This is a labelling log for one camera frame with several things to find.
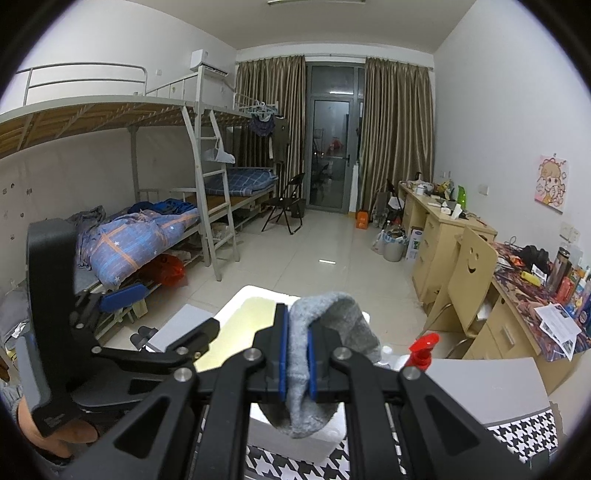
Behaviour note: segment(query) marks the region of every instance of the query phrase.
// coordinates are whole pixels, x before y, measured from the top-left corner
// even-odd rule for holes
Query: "air conditioner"
[[[203,65],[206,70],[212,72],[215,75],[220,77],[228,76],[228,72],[216,66],[215,60],[209,56],[209,52],[206,50],[195,50],[193,53],[191,53],[191,66],[189,68],[196,72],[201,65]]]

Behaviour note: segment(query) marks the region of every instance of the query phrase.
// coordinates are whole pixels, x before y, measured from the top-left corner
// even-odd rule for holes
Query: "red plastic bag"
[[[139,273],[146,280],[174,287],[184,278],[185,269],[183,262],[177,257],[161,254],[145,264]]]

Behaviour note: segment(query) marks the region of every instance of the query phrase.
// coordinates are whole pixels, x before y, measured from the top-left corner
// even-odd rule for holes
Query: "anime poster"
[[[535,186],[535,201],[548,205],[560,213],[569,183],[569,164],[556,157],[540,157],[538,182]]]

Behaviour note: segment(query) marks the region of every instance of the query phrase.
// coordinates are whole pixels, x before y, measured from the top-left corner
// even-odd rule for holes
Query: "black folding chair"
[[[283,190],[283,194],[280,197],[274,197],[265,202],[265,205],[272,206],[273,210],[271,210],[271,213],[269,214],[269,217],[267,218],[265,225],[263,225],[261,232],[265,231],[267,224],[271,220],[275,220],[275,223],[277,223],[279,221],[279,218],[281,218],[281,215],[285,216],[285,222],[287,223],[287,229],[289,230],[290,235],[296,233],[302,227],[302,225],[304,225],[304,222],[301,219],[304,216],[304,212],[300,211],[301,185],[304,181],[304,176],[305,173],[298,173],[289,182],[287,182],[287,185],[285,185],[285,189]],[[291,194],[289,193],[290,187],[293,187]],[[281,209],[281,213],[273,217],[273,214],[277,209]],[[290,221],[287,218],[287,210],[289,209],[291,209],[292,212],[293,209],[297,209],[298,217],[300,217],[300,226],[296,228],[293,232],[291,231]]]

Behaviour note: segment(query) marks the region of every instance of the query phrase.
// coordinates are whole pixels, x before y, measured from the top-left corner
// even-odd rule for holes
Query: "green bottle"
[[[466,210],[466,190],[464,190],[464,187],[458,186],[457,188],[457,202],[462,207],[462,210]]]

